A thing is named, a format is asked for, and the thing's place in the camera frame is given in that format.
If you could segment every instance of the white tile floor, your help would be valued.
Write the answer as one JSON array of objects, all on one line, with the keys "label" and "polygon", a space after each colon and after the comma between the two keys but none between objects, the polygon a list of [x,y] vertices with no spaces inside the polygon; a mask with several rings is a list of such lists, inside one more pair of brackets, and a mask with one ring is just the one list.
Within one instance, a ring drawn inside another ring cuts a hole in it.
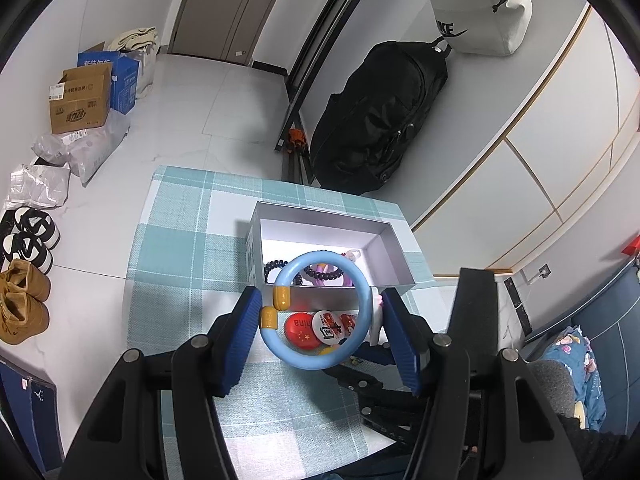
[{"label": "white tile floor", "polygon": [[85,411],[125,349],[122,294],[129,251],[154,170],[161,164],[280,179],[273,151],[289,104],[281,76],[183,56],[159,56],[149,95],[129,112],[129,135],[83,188],[72,176],[52,211],[46,302],[50,326],[0,352],[58,387],[68,449]]}]

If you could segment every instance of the tan leather shoe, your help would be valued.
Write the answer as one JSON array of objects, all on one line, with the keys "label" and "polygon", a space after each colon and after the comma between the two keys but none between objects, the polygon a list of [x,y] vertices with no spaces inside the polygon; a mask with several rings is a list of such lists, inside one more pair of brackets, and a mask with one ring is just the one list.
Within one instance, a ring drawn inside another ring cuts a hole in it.
[{"label": "tan leather shoe", "polygon": [[0,339],[17,345],[49,326],[49,311],[26,292],[0,294]]},{"label": "tan leather shoe", "polygon": [[3,289],[6,292],[26,292],[38,301],[46,301],[51,291],[51,282],[31,262],[15,258],[9,268],[0,273],[0,292]]}]

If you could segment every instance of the blue ring toy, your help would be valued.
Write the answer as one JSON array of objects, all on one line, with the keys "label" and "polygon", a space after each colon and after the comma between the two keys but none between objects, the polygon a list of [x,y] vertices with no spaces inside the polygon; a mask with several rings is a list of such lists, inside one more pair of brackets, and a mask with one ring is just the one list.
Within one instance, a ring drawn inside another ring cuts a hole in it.
[{"label": "blue ring toy", "polygon": [[289,287],[294,276],[307,266],[318,262],[331,264],[342,269],[353,280],[358,295],[358,319],[351,336],[340,348],[325,355],[304,355],[288,347],[278,336],[276,328],[260,327],[260,335],[277,357],[287,364],[303,370],[324,370],[346,361],[360,347],[369,331],[373,315],[373,296],[367,279],[351,260],[331,251],[312,251],[291,260],[278,274],[275,286]]}]

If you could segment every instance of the white plastic package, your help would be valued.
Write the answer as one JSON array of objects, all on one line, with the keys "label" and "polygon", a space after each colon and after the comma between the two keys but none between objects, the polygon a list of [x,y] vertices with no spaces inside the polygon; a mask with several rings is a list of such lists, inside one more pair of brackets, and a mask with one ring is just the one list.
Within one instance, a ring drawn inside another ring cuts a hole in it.
[{"label": "white plastic package", "polygon": [[69,174],[69,168],[21,164],[11,174],[4,209],[23,206],[44,209],[63,205],[69,191]]},{"label": "white plastic package", "polygon": [[144,48],[126,52],[125,56],[138,62],[138,82],[136,84],[136,99],[142,99],[150,90],[154,82],[156,71],[156,54],[158,53],[157,40]]},{"label": "white plastic package", "polygon": [[68,162],[71,173],[85,186],[122,142],[129,125],[126,115],[111,109],[104,126],[61,135],[43,134],[36,139],[33,151],[51,164]]}]

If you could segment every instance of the beaded bracelet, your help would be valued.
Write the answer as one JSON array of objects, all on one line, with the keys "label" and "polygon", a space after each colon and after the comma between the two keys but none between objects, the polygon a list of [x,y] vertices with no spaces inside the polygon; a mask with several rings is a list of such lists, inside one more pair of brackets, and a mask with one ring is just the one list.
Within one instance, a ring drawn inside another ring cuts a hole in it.
[{"label": "beaded bracelet", "polygon": [[[289,262],[285,262],[283,260],[273,260],[272,262],[269,262],[269,263],[265,264],[265,266],[264,266],[264,282],[265,283],[269,283],[269,280],[268,280],[269,273],[273,269],[282,269],[288,263]],[[302,285],[302,276],[300,276],[299,273],[296,274],[295,277],[293,278],[293,284],[294,285]]]},{"label": "beaded bracelet", "polygon": [[324,282],[330,282],[331,280],[337,280],[344,274],[342,269],[335,269],[332,272],[319,272],[318,270],[313,270],[311,267],[305,267],[304,272],[310,278],[314,278],[315,280],[323,280]]}]

